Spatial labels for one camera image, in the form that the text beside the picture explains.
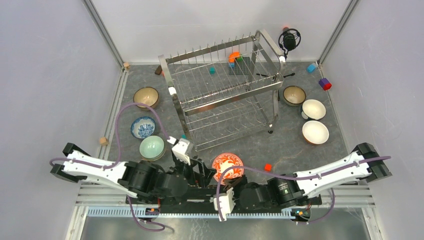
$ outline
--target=ceramic bowl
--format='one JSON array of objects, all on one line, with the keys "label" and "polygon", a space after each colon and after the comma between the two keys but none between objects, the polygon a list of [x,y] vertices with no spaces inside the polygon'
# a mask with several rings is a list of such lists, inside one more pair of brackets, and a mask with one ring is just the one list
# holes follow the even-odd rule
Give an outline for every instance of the ceramic bowl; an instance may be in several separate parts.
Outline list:
[{"label": "ceramic bowl", "polygon": [[131,134],[134,138],[145,139],[153,134],[156,128],[156,122],[149,116],[137,118],[131,124]]},{"label": "ceramic bowl", "polygon": [[[232,166],[243,166],[242,160],[233,153],[223,153],[215,158],[212,163],[212,168],[216,169],[216,173],[213,178],[218,182],[221,177],[221,174],[229,167]],[[221,184],[225,185],[225,179],[234,179],[241,177],[245,170],[243,168],[231,169],[226,172],[225,176],[222,178]]]},{"label": "ceramic bowl", "polygon": [[302,127],[302,134],[306,142],[320,145],[329,139],[330,133],[327,127],[319,121],[307,121]]},{"label": "ceramic bowl", "polygon": [[149,136],[141,142],[139,151],[144,160],[156,161],[165,154],[165,142],[159,136]]},{"label": "ceramic bowl", "polygon": [[[142,103],[146,104],[152,109],[156,108],[159,104],[159,93],[153,87],[143,87],[134,93],[134,97],[132,97],[134,103]],[[145,106],[137,106],[141,108],[141,110],[149,111],[149,109]]]},{"label": "ceramic bowl", "polygon": [[288,86],[283,91],[279,91],[279,98],[292,107],[300,106],[306,99],[305,91],[298,86]]},{"label": "ceramic bowl", "polygon": [[321,120],[327,113],[326,106],[315,99],[306,100],[301,107],[300,114],[305,120]]}]

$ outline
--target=light green bowl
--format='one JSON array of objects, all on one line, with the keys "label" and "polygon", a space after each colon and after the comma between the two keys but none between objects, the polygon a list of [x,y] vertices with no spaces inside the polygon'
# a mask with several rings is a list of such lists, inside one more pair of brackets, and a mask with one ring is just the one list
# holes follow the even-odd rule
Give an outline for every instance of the light green bowl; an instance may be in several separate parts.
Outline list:
[{"label": "light green bowl", "polygon": [[144,160],[156,161],[165,154],[165,142],[159,136],[149,136],[141,142],[139,150]]}]

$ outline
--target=wire rack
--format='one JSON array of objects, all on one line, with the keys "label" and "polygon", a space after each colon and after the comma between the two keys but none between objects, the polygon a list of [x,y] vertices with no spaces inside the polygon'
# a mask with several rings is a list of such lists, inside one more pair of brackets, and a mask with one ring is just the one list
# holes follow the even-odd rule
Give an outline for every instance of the wire rack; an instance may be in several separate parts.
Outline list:
[{"label": "wire rack", "polygon": [[[261,37],[280,60],[279,68]],[[240,52],[229,65],[229,55]],[[166,58],[159,56],[173,104],[188,139],[201,151],[261,130],[272,133],[285,58],[266,31]],[[271,93],[272,113],[257,95]]]}]

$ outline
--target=cyan block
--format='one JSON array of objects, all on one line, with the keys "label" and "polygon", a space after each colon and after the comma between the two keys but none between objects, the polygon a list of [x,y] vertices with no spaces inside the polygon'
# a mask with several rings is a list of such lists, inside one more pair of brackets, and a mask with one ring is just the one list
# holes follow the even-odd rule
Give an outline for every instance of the cyan block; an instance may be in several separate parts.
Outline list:
[{"label": "cyan block", "polygon": [[315,64],[315,63],[312,63],[311,65],[309,65],[307,68],[306,68],[306,71],[308,72],[308,73],[312,73],[313,71],[315,71],[315,69],[317,68],[317,65]]}]

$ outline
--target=red patterned plate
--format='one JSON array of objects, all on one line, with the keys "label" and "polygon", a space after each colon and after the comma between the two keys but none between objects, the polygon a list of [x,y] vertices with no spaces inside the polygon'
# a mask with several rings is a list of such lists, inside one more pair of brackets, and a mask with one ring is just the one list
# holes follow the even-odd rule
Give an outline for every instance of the red patterned plate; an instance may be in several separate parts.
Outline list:
[{"label": "red patterned plate", "polygon": [[[221,174],[229,167],[232,166],[243,166],[242,160],[233,153],[223,153],[215,158],[212,163],[212,168],[216,169],[216,173],[213,176],[215,180],[218,182],[218,180],[221,177]],[[245,170],[243,168],[236,168],[231,169],[228,172],[225,173],[225,176],[223,177],[221,184],[224,184],[224,179],[234,179],[241,177]]]}]

